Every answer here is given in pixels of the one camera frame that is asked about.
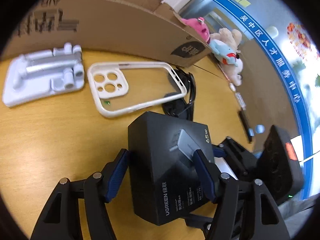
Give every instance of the blue gripper pad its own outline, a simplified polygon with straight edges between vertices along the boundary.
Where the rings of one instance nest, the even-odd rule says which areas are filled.
[[[213,156],[214,157],[217,157],[217,158],[224,158],[226,157],[226,153],[225,151],[220,148],[220,147],[217,147],[215,145],[212,145],[212,151],[213,151]]]
[[[195,166],[195,169],[198,174],[199,180],[201,182],[201,186],[205,196],[210,201],[214,202],[216,199],[216,195],[214,191],[214,181],[208,170],[208,166],[210,166],[209,164],[211,165],[215,165],[215,164],[209,163],[201,150],[196,150],[194,152],[193,164]]]
[[[128,154],[129,152],[127,150],[122,149],[116,159],[112,163],[108,163],[104,168],[108,170],[107,173],[109,175],[107,192],[105,194],[107,203],[111,202],[119,191],[125,172],[128,168]]]

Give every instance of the white phone stand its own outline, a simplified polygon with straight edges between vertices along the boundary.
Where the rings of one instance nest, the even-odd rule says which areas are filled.
[[[84,86],[79,45],[43,50],[14,58],[5,79],[2,101],[8,107],[69,93]]]

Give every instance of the stuffed toy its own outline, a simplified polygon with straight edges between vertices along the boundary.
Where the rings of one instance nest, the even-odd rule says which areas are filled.
[[[243,62],[236,53],[242,39],[241,32],[222,28],[219,33],[210,34],[210,38],[209,46],[215,57],[221,62],[222,71],[235,86],[240,86],[242,83],[240,72],[243,70]]]
[[[181,21],[185,24],[193,28],[206,43],[210,43],[210,32],[208,26],[204,23],[204,18],[191,18],[191,19],[181,19]]]
[[[212,40],[209,44],[213,50],[214,56],[223,64],[237,64],[236,63],[236,52],[231,49],[226,43],[219,40]]]

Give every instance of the small blue ball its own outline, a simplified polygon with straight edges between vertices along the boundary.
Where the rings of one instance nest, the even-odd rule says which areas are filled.
[[[256,126],[256,133],[264,133],[264,131],[265,131],[265,128],[262,124],[258,124]]]

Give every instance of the blue sign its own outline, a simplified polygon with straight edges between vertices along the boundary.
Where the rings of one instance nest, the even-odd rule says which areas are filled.
[[[312,135],[308,111],[300,87],[296,82],[295,75],[291,70],[291,67],[288,64],[286,58],[283,56],[282,52],[275,44],[275,42],[271,39],[271,37],[267,34],[267,32],[242,8],[240,8],[231,0],[213,1],[215,1],[226,11],[228,11],[232,16],[234,16],[252,34],[258,44],[262,47],[262,50],[265,51],[267,57],[270,59],[280,79],[282,80],[284,87],[287,90],[292,109],[295,113],[299,133],[302,137],[304,158],[308,158],[313,154]],[[308,168],[304,170],[305,178],[310,180],[311,169]],[[308,190],[309,186],[306,185],[303,196],[304,198],[307,197]]]

